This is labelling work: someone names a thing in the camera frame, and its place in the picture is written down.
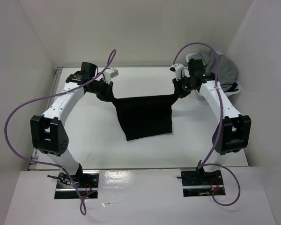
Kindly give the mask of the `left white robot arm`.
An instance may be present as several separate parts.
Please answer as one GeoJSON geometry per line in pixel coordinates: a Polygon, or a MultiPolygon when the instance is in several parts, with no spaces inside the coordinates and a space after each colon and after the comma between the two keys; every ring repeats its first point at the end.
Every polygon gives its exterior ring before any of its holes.
{"type": "Polygon", "coordinates": [[[30,120],[33,147],[60,165],[57,180],[75,188],[89,182],[91,177],[83,173],[81,164],[71,155],[64,125],[86,92],[104,95],[111,85],[111,79],[118,75],[116,69],[107,68],[103,77],[95,81],[97,70],[96,65],[83,62],[81,69],[66,79],[64,94],[57,97],[42,115],[35,115],[30,120]]]}

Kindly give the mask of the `black skirt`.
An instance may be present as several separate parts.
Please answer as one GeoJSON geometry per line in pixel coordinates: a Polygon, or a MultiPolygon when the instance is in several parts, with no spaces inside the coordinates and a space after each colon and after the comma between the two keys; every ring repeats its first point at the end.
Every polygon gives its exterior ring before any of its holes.
{"type": "Polygon", "coordinates": [[[177,96],[116,98],[112,101],[126,140],[172,133],[172,105],[177,96]]]}

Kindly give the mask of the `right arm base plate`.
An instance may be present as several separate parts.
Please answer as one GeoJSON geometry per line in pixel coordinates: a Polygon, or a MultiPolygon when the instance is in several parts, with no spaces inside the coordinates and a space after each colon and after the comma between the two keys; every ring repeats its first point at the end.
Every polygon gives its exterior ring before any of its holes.
{"type": "Polygon", "coordinates": [[[184,197],[199,197],[214,195],[226,195],[220,170],[205,172],[203,169],[181,170],[177,176],[182,182],[184,197]]]}

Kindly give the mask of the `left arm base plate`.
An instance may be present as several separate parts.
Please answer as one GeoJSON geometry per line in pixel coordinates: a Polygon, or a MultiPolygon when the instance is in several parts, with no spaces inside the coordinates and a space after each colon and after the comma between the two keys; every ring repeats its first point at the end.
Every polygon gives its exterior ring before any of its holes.
{"type": "MultiPolygon", "coordinates": [[[[78,199],[75,188],[71,180],[63,173],[58,176],[47,175],[48,178],[57,181],[54,199],[78,199]]],[[[74,184],[84,199],[98,198],[99,173],[84,173],[82,181],[73,177],[74,184]]]]}

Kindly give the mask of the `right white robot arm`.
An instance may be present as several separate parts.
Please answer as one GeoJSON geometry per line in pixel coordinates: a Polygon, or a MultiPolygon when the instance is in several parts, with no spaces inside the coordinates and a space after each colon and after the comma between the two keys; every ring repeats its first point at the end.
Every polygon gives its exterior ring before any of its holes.
{"type": "Polygon", "coordinates": [[[180,98],[186,97],[193,90],[197,91],[208,102],[218,121],[212,136],[212,151],[198,163],[192,178],[200,185],[207,185],[219,175],[219,167],[231,154],[247,147],[251,119],[233,106],[215,74],[205,70],[202,60],[191,59],[187,65],[188,75],[185,75],[185,67],[180,63],[170,67],[176,75],[173,79],[175,90],[180,98]]]}

